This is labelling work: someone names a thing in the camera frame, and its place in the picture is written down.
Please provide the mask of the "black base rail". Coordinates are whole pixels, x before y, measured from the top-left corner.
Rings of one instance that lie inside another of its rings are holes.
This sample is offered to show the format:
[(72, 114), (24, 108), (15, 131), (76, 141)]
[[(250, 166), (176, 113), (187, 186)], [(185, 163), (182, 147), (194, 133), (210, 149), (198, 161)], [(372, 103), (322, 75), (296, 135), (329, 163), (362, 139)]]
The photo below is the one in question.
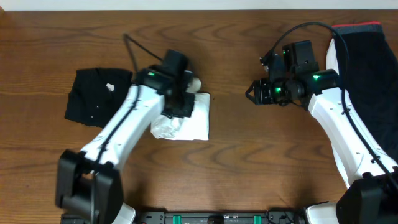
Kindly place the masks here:
[(134, 218), (117, 217), (115, 223), (131, 224), (306, 224), (302, 212), (271, 209), (264, 213), (141, 212)]

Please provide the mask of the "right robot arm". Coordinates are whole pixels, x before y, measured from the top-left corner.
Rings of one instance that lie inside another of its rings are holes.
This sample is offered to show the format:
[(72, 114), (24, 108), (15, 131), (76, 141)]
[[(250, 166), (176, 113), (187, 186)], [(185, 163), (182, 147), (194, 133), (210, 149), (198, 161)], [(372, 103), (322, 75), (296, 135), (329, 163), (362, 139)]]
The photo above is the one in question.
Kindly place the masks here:
[(397, 162), (370, 135), (335, 70), (320, 70), (312, 58), (285, 64), (289, 55), (261, 57), (268, 76), (253, 81), (245, 95), (255, 105), (293, 103), (307, 110), (326, 132), (347, 187), (339, 201), (309, 205), (294, 222), (397, 223)]

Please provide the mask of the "white garment under pile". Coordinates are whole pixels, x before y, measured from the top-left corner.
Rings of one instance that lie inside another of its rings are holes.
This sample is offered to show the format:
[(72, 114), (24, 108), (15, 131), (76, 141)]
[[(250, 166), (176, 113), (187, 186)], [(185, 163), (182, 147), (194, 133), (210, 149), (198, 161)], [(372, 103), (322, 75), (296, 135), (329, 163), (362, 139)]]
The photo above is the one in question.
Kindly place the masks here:
[(333, 69), (338, 75), (340, 74), (334, 39), (331, 39), (326, 53), (326, 69)]

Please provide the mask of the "folded black shirt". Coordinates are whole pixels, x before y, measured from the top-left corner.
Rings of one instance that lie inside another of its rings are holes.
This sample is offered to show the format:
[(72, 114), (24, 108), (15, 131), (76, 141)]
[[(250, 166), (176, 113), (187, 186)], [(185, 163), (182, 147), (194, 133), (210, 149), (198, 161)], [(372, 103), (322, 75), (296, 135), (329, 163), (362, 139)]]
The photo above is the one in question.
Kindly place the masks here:
[(65, 119), (104, 128), (124, 102), (132, 75), (121, 68), (77, 70), (68, 94)]

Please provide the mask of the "black garment with red trim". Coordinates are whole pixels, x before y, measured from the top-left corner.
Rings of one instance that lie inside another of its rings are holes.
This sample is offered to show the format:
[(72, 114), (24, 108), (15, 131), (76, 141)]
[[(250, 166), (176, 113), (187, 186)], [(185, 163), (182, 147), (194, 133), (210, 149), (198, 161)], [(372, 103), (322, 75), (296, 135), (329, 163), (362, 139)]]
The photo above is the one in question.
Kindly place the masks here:
[(341, 24), (333, 28), (340, 72), (359, 117), (376, 142), (397, 160), (397, 58), (379, 22)]

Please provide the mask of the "white robot-print t-shirt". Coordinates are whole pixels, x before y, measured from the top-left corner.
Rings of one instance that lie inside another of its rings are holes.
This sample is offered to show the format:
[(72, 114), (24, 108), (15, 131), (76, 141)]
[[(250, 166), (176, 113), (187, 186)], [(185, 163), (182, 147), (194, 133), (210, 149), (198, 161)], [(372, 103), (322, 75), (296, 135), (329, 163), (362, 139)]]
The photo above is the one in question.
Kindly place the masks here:
[(195, 94), (192, 115), (189, 118), (168, 118), (158, 116), (150, 125), (150, 131), (157, 139), (193, 141), (209, 140), (210, 132), (210, 94), (200, 93), (201, 80), (194, 78), (187, 93)]

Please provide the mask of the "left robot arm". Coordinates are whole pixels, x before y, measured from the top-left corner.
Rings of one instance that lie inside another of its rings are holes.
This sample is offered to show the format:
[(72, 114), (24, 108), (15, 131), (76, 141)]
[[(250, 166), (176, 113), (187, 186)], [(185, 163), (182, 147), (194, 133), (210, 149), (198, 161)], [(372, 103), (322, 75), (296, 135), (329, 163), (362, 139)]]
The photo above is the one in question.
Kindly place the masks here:
[(55, 204), (66, 212), (62, 223), (133, 223), (136, 211), (124, 203), (121, 181), (130, 153), (160, 115), (191, 117), (193, 72), (144, 69), (137, 77), (99, 135), (79, 152), (67, 149), (60, 156)]

